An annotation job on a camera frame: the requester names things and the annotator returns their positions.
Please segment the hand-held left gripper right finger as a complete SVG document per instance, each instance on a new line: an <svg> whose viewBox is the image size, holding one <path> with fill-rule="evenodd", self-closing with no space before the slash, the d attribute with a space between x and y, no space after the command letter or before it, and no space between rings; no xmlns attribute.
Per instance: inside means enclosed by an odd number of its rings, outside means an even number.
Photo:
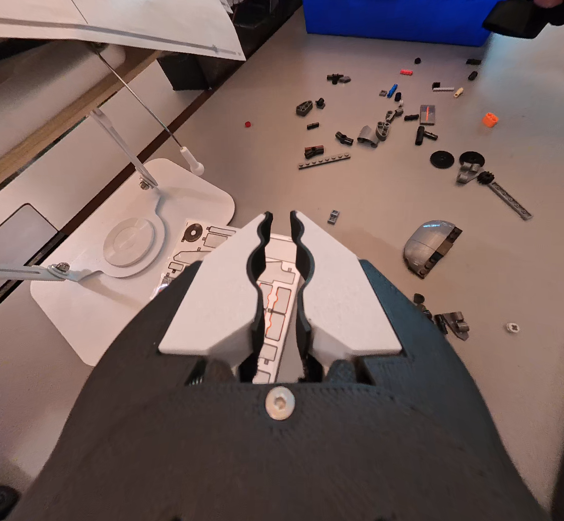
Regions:
<svg viewBox="0 0 564 521"><path fill-rule="evenodd" d="M305 214L290 214L296 268L296 341L304 380L321 382L338 362L397 356L402 345L360 259Z"/></svg>

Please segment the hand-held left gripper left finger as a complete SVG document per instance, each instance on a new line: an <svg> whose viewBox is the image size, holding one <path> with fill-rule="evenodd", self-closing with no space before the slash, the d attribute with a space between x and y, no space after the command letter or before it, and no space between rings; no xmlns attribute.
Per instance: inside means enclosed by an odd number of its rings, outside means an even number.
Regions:
<svg viewBox="0 0 564 521"><path fill-rule="evenodd" d="M159 344L162 354L218 360L253 381L264 343L258 279L272 221L271 212L260 214L203 259Z"/></svg>

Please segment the grey domed lego assembly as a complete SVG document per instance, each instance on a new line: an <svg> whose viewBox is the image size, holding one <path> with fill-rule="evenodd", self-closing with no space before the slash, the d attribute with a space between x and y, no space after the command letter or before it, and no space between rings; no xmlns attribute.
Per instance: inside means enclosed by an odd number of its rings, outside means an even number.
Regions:
<svg viewBox="0 0 564 521"><path fill-rule="evenodd" d="M424 279L461 234L462 230L448 221L423 223L404 246L403 260L407 268L418 278Z"/></svg>

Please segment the lego sticker sheet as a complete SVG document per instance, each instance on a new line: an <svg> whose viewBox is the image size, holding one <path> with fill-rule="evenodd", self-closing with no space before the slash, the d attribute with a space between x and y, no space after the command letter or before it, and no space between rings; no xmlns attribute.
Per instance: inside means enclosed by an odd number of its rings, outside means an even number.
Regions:
<svg viewBox="0 0 564 521"><path fill-rule="evenodd" d="M234 227L217 227L208 222L188 219L172 248L151 299L185 268L203 260L208 252L219 247L236 232L237 228ZM254 384L273 384L278 380L281 356L300 281L295 265L296 252L297 248L291 237L271 234L270 242L265 248L266 268L257 281L263 299L264 342Z"/></svg>

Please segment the grey lego wedge assembly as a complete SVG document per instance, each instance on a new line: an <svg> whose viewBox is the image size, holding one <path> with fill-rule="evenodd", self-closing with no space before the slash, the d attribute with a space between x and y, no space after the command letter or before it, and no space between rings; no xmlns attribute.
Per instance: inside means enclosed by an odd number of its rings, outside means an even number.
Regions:
<svg viewBox="0 0 564 521"><path fill-rule="evenodd" d="M470 328L461 312L436 314L434 322L443 335L450 331L462 341L469 339Z"/></svg>

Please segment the long grey lego plate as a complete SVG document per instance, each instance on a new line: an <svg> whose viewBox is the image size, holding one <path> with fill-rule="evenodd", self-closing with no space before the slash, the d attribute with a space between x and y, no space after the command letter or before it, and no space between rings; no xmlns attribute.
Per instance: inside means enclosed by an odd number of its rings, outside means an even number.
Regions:
<svg viewBox="0 0 564 521"><path fill-rule="evenodd" d="M351 159L349 153L342 153L330 156L321 156L317 155L311 159L305 159L304 162L301 162L297 165L299 171L307 170L310 168L322 166L322 165L331 165L339 162L345 162Z"/></svg>

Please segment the white stand base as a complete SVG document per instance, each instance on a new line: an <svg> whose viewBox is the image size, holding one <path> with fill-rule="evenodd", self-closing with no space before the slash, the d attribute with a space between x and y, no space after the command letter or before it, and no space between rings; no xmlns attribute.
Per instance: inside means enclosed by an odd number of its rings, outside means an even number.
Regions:
<svg viewBox="0 0 564 521"><path fill-rule="evenodd" d="M104 65L91 58L77 40L55 40L1 63L1 149L17 121L28 138L1 157L1 184L10 182L40 151L79 119L89 98L109 89ZM133 47L108 45L102 57L113 68L133 65ZM193 98L166 95L169 83L158 62L142 74L155 87L149 105L160 116L161 98L171 113L162 117L167 126ZM235 212L232 197L190 172L187 157L206 165L177 131L173 137L187 148L168 140L141 164L156 179L164 177L164 190L141 190L139 178L130 176L101 207L47 255L43 264L54 270L68 263L77 280L26 281L34 301L50 319L80 359L94 366L103 353L150 301L161 274L187 219L226 224ZM40 243L57 231L32 204L1 207L1 267L14 268Z"/></svg>

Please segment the grey beam assembly with gear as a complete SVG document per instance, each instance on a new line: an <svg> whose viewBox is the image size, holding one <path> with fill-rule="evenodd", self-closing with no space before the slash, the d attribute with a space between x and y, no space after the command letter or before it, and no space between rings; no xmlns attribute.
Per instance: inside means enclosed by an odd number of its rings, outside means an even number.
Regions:
<svg viewBox="0 0 564 521"><path fill-rule="evenodd" d="M460 169L456 177L457 184L464 185L476 181L479 185L490 189L522 220L529 221L533 218L533 215L497 182L495 175L484 169L485 158L483 155L476 151L466 151L460 155L459 163Z"/></svg>

